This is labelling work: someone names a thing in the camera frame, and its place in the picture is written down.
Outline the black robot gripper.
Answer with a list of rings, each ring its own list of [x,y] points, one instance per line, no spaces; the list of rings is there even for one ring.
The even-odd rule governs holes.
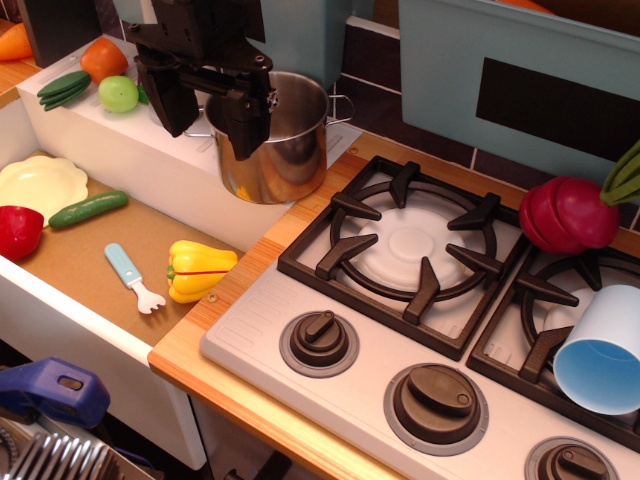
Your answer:
[[[180,136],[198,118],[194,91],[224,96],[217,125],[237,160],[270,136],[270,57],[251,40],[265,39],[259,1],[118,1],[126,34],[138,50],[139,79],[161,125]]]

